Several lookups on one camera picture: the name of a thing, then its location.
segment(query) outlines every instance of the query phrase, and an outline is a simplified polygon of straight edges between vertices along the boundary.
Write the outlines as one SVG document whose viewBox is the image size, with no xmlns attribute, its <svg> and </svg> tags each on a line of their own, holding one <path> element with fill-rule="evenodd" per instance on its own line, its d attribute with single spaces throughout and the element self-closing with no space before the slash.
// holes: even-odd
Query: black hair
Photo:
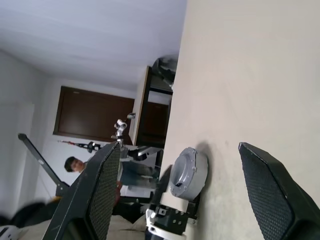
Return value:
<svg viewBox="0 0 320 240">
<path fill-rule="evenodd" d="M 65 160 L 64 168 L 68 173 L 72 173 L 73 172 L 73 169 L 71 168 L 71 165 L 74 162 L 74 160 L 76 160 L 76 158 L 74 156 L 68 157 Z"/>
</svg>

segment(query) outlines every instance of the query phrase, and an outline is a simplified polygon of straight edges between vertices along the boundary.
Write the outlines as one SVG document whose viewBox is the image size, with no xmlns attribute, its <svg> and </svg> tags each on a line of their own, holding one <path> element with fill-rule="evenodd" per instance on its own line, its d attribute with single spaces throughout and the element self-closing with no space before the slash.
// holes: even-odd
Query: man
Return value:
<svg viewBox="0 0 320 240">
<path fill-rule="evenodd" d="M 69 157 L 64 164 L 67 172 L 82 173 L 87 162 L 83 162 L 74 156 Z M 152 167 L 133 161 L 120 161 L 118 169 L 118 181 L 126 186 L 136 186 L 155 189 L 159 177 L 159 171 Z"/>
</svg>

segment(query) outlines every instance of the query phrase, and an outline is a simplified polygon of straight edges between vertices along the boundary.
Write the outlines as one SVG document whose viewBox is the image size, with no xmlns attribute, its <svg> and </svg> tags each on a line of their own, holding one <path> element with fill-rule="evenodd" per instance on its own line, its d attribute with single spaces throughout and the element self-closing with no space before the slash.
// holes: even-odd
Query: gray cylindrical motor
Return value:
<svg viewBox="0 0 320 240">
<path fill-rule="evenodd" d="M 192 201 L 205 186 L 208 159 L 192 147 L 183 150 L 171 170 L 169 186 L 172 195 Z"/>
</svg>

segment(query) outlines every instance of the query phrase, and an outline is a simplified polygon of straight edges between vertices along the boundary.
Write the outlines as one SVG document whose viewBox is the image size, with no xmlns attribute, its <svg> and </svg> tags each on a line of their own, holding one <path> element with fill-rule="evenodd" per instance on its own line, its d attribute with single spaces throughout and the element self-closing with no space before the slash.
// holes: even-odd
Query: beige table surface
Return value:
<svg viewBox="0 0 320 240">
<path fill-rule="evenodd" d="M 209 157 L 188 239 L 262 240 L 239 142 L 280 160 L 320 206 L 320 1 L 189 0 L 162 171 Z M 162 203 L 183 210 L 167 193 Z"/>
</svg>

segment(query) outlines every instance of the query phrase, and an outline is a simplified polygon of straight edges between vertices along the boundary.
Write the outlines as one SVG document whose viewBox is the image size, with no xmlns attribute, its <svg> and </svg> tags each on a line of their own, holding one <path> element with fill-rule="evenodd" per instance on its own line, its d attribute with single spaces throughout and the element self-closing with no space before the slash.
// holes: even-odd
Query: cabinet door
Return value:
<svg viewBox="0 0 320 240">
<path fill-rule="evenodd" d="M 144 120 L 145 141 L 162 143 L 166 140 L 168 105 L 148 102 Z"/>
<path fill-rule="evenodd" d="M 114 142 L 115 123 L 127 119 L 133 107 L 131 98 L 62 86 L 53 134 Z M 125 143 L 132 144 L 129 137 Z"/>
</svg>

